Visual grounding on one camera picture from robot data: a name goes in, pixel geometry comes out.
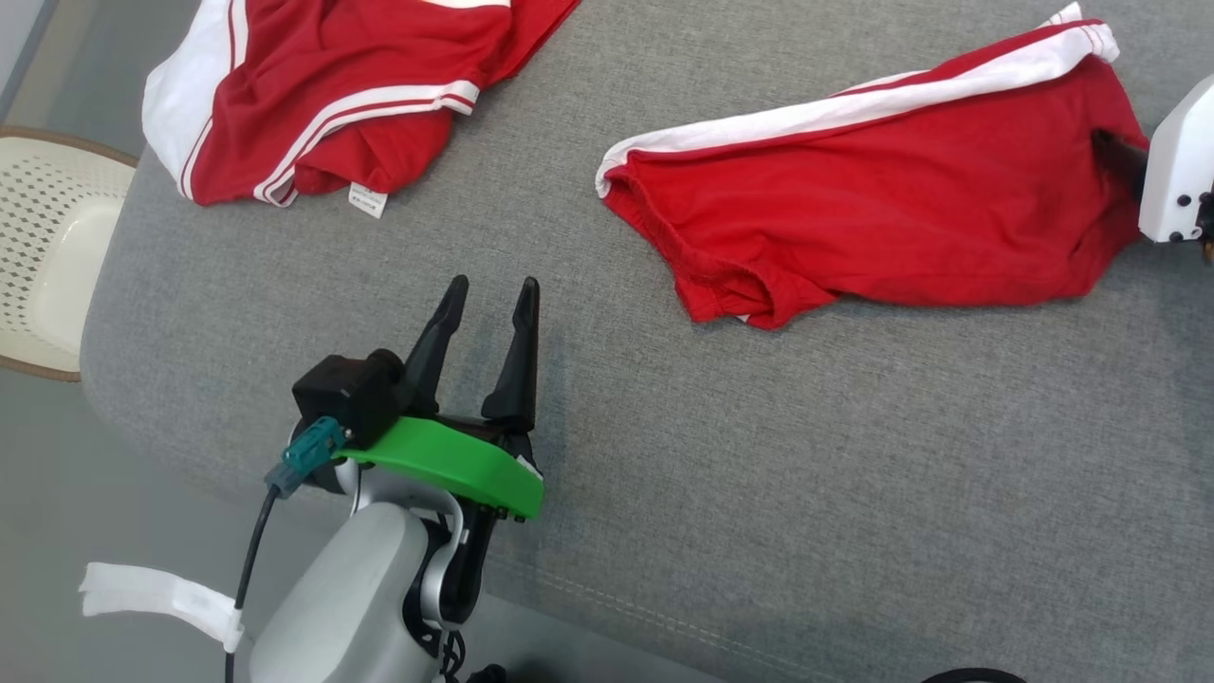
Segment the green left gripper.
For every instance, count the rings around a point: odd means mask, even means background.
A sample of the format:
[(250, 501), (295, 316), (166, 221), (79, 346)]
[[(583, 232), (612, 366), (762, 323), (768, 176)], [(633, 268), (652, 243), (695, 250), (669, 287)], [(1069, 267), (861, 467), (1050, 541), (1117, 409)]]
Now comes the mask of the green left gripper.
[[(439, 304), (422, 328), (402, 375), (402, 412), (437, 415), (436, 398), (450, 338), (467, 303), (469, 277), (452, 278)], [(514, 336), (493, 392), (483, 399), (481, 417), (512, 433), (535, 428), (538, 355), (541, 345), (541, 284), (524, 277), (511, 317)], [(543, 478), (503, 446), (464, 434), (436, 420), (403, 416), (374, 446), (344, 446), (335, 459), (373, 463), (455, 496), (503, 508), (524, 520), (541, 516)]]

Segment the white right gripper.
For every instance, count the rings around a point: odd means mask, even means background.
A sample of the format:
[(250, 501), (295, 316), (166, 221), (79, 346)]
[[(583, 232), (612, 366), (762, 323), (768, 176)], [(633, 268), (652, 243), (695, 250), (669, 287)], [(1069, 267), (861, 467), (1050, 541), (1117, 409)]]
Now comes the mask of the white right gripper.
[(1097, 177), (1140, 203), (1139, 230), (1156, 243), (1212, 241), (1213, 78), (1184, 95), (1148, 146), (1105, 129), (1090, 136)]

